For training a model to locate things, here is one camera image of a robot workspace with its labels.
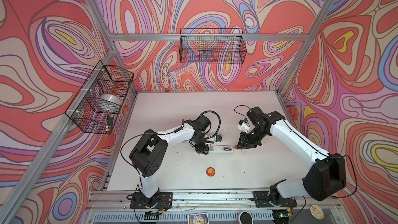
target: mounting plate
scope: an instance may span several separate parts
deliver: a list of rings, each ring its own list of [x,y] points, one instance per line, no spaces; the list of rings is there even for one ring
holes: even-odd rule
[[[273,208],[273,207],[275,207],[269,201],[264,200],[268,197],[268,192],[269,191],[253,191],[254,201],[256,202],[257,208]],[[291,198],[286,199],[282,203],[281,207],[295,208],[295,207],[297,207],[296,200],[293,200]]]
[[[150,208],[151,206],[148,206],[147,202],[144,200],[144,197],[145,196],[141,192],[134,193],[132,195],[130,209]],[[167,204],[160,198],[166,200],[169,205],[167,206]],[[173,193],[172,192],[159,192],[158,203],[156,204],[156,206],[154,208],[157,208],[157,209],[171,208],[172,201],[173,201]]]

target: black cable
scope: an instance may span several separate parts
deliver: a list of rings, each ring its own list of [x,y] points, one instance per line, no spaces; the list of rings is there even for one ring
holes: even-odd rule
[[[218,117],[218,127],[217,127],[217,130],[216,130],[216,132],[213,134],[213,136],[211,136],[211,137],[213,138],[213,137],[216,137],[218,131],[220,130],[220,127],[221,127],[221,118],[220,118],[220,116],[219,116],[218,113],[216,113],[216,112],[214,112],[214,111],[211,111],[211,110],[204,111],[204,112],[202,112],[200,115],[203,115],[203,114],[205,114],[205,113],[207,113],[207,112],[214,113],[214,114]]]
[[[132,199],[132,195],[128,195],[126,198],[127,198],[127,200],[133,200],[133,199]],[[138,223],[141,224],[141,222],[139,221],[139,219],[137,218],[137,215],[136,215],[136,213],[135,213],[135,208],[134,208],[134,216],[135,216],[135,218],[137,219]]]
[[[310,145],[310,144],[309,144],[304,138],[302,138],[297,132],[293,131],[293,130],[289,127],[289,125],[286,123],[285,120],[283,120],[283,122],[285,122],[286,126],[287,126],[292,132],[294,132],[297,136],[299,136],[302,140],[304,140],[304,142],[306,142],[309,146],[311,146],[311,147],[312,147],[314,150],[316,150],[319,154],[321,154],[321,155],[323,155],[323,156],[325,156],[325,157],[330,157],[330,158],[344,158],[344,157],[348,157],[348,159],[349,159],[349,161],[350,161],[350,163],[351,163],[352,172],[354,173],[355,189],[354,189],[354,191],[353,191],[351,194],[349,194],[349,195],[345,195],[345,196],[342,196],[342,197],[336,197],[336,196],[332,195],[332,197],[336,197],[336,198],[346,198],[346,197],[350,197],[350,196],[352,196],[353,194],[355,194],[355,192],[356,192],[357,189],[358,189],[358,182],[357,182],[357,175],[356,175],[356,173],[355,173],[354,165],[353,165],[353,163],[352,163],[352,161],[351,161],[351,157],[348,156],[348,155],[344,155],[344,156],[340,156],[340,157],[338,157],[338,156],[331,157],[331,156],[328,156],[328,155],[325,155],[325,154],[321,153],[319,150],[315,149],[315,147],[313,147],[312,145]]]
[[[210,129],[211,129],[211,122],[210,122],[210,128],[207,130],[207,132],[205,132],[205,134],[207,134],[208,132],[210,132]]]
[[[352,168],[352,171],[353,171],[353,173],[354,173],[354,179],[355,179],[355,189],[354,189],[354,191],[353,191],[351,194],[345,195],[345,196],[342,196],[342,197],[336,197],[336,196],[332,195],[332,197],[336,197],[336,198],[346,198],[346,197],[350,197],[350,196],[352,196],[353,194],[355,194],[355,192],[356,192],[357,189],[358,189],[357,175],[355,174],[354,165],[352,164],[351,158],[350,158],[348,155],[344,155],[344,156],[341,156],[341,157],[348,157],[348,159],[349,159],[349,161],[350,161],[350,163],[351,163],[351,168]]]
[[[239,106],[237,106],[237,107],[234,108],[234,112],[236,112],[237,114],[242,115],[243,117],[245,117],[245,119],[248,120],[248,119],[249,119],[249,116],[243,115],[242,113],[239,113],[239,112],[236,111],[236,109],[237,109],[238,107],[247,107],[247,108],[249,108],[249,110],[250,110],[250,107],[248,107],[248,106],[246,106],[246,105],[239,105]]]
[[[294,221],[294,219],[301,213],[301,211],[304,209],[304,207],[305,207],[305,205],[307,204],[307,200],[305,199],[305,197],[303,197],[304,198],[304,206],[300,209],[300,211],[296,214],[296,216],[291,220],[291,221],[289,221],[287,224],[289,224],[289,223],[291,223],[292,221]]]
[[[140,174],[140,172],[138,171],[138,169],[137,169],[134,165],[132,165],[131,163],[129,163],[129,162],[123,157],[122,150],[123,150],[123,147],[124,147],[130,140],[132,140],[133,138],[142,136],[142,135],[144,135],[144,134],[165,135],[165,134],[158,134],[158,133],[154,133],[154,132],[153,132],[153,133],[152,133],[152,132],[142,133],[142,134],[140,134],[140,135],[134,136],[134,137],[130,138],[129,140],[127,140],[127,141],[122,145],[122,147],[120,148],[120,155],[122,156],[123,160],[125,160],[126,163],[128,163],[129,165],[131,165],[131,166],[137,171],[138,175]]]

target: wire mesh basket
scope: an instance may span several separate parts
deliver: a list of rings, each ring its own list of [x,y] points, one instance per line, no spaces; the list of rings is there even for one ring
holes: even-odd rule
[[[83,132],[111,134],[133,79],[124,68],[102,65],[82,101],[65,113]]]
[[[242,28],[182,28],[180,62],[243,64],[246,45],[242,34]]]

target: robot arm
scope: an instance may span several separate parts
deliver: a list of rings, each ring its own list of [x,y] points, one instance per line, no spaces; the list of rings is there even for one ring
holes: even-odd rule
[[[206,136],[204,131],[209,127],[210,120],[203,112],[196,120],[182,120],[182,124],[162,132],[149,129],[141,136],[130,153],[132,165],[140,174],[140,202],[146,207],[154,207],[158,202],[159,188],[154,175],[160,168],[167,147],[189,140],[195,144],[199,154],[209,153],[209,143],[220,142],[221,135]]]
[[[247,129],[247,120],[239,122],[241,132],[237,149],[261,146],[261,139],[267,135],[279,138],[303,161],[310,170],[305,178],[280,181],[272,185],[270,202],[278,205],[291,197],[311,196],[322,201],[346,186],[346,163],[340,154],[330,154],[318,147],[285,121],[278,112],[264,114],[259,107],[247,112],[255,126]]]

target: colorful wallpaper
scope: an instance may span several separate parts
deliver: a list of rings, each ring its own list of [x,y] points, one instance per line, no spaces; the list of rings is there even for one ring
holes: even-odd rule
[[[398,223],[398,0],[337,0],[283,93],[296,127],[349,155],[356,224]],[[347,187],[355,188],[347,166]]]
[[[120,41],[116,47],[138,91],[274,90],[300,44],[248,41],[243,64],[181,63],[179,41]]]
[[[307,33],[324,0],[97,0],[110,32],[179,33],[242,27],[245,33]],[[248,41],[243,65],[181,64],[179,42],[120,41],[139,91],[274,90],[301,42]]]
[[[97,0],[112,33],[179,33],[244,27],[245,33],[307,33],[324,0]]]
[[[107,47],[84,0],[0,0],[0,204]],[[68,132],[13,223],[76,223],[105,173],[112,135]]]

